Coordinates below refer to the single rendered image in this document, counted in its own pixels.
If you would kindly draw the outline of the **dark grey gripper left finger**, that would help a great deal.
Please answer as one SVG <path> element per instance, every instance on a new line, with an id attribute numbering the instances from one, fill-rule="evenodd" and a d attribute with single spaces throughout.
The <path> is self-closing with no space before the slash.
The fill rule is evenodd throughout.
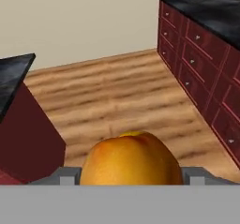
<path id="1" fill-rule="evenodd" d="M 31 182 L 31 185 L 77 186 L 80 183 L 81 172 L 81 167 L 60 167 L 50 176 Z"/>

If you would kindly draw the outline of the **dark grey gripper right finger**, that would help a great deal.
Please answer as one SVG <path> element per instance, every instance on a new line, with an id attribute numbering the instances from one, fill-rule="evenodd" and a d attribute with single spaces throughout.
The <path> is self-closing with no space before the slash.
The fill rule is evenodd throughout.
<path id="1" fill-rule="evenodd" d="M 235 182 L 221 177 L 216 177 L 203 167 L 182 167 L 181 171 L 185 185 L 189 186 L 235 185 Z"/>

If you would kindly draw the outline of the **orange yellow peach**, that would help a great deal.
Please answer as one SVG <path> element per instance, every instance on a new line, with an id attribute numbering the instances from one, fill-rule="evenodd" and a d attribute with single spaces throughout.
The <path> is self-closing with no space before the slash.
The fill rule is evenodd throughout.
<path id="1" fill-rule="evenodd" d="M 153 134 L 130 132 L 97 143 L 82 166 L 81 185 L 182 185 L 181 168 Z"/>

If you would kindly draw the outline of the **dark red dining counter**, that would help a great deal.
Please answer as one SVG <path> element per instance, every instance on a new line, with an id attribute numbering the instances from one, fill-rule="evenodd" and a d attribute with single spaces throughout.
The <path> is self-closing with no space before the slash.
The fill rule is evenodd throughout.
<path id="1" fill-rule="evenodd" d="M 0 186 L 28 184 L 64 165 L 66 143 L 23 82 L 35 58 L 0 59 Z"/>

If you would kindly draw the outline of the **dark red drawer cabinet run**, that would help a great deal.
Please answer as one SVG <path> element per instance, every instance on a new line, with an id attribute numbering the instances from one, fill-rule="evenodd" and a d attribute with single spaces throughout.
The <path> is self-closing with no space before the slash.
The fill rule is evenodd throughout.
<path id="1" fill-rule="evenodd" d="M 240 168 L 240 0 L 159 0 L 157 52 Z"/>

